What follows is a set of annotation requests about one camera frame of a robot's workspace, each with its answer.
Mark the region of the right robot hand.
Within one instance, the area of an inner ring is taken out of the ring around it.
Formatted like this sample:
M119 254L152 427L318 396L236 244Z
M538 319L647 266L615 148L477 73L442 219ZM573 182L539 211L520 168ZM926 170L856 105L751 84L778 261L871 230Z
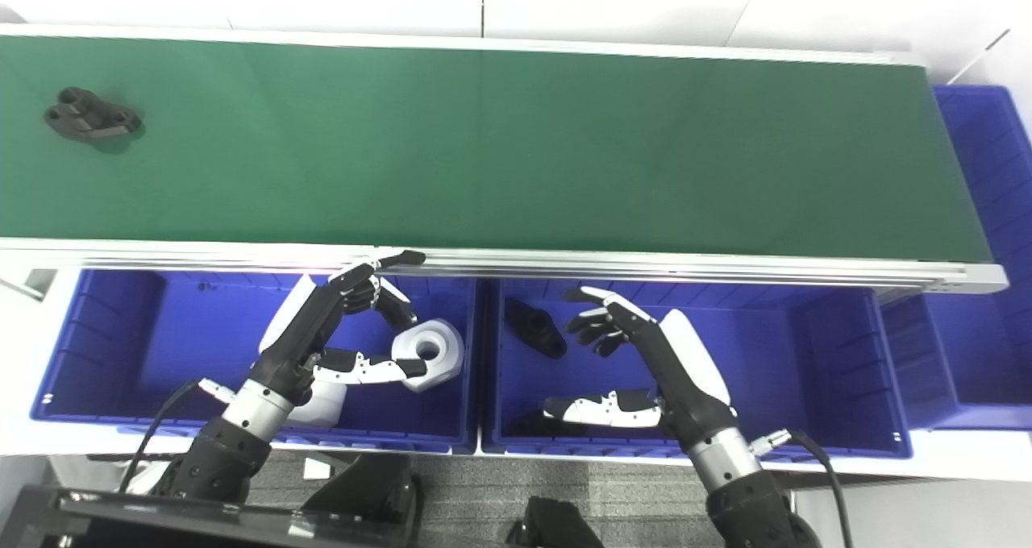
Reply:
M593 286L568 290L565 301L590 304L568 321L567 332L581 345L591 346L598 355L633 346L655 379L656 393L624 389L549 397L542 409L546 419L580 426L659 427L687 454L697 446L727 445L741 439L722 376L685 314L670 312L657 320L623 295ZM718 389L705 390L694 372L719 380Z

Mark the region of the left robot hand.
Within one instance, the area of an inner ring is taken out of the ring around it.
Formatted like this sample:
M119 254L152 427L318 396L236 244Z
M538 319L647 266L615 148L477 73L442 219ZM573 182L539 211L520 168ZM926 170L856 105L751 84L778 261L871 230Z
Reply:
M314 380L312 358L323 353L343 317L376 309L394 329L404 328L404 316L406 323L416 323L413 307L406 305L399 297L387 299L376 273L397 265L419 266L425 261L427 255L410 248L375 251L372 257L329 276L326 283L317 284L307 293L280 335L267 347L261 347L248 379L288 402L298 404Z

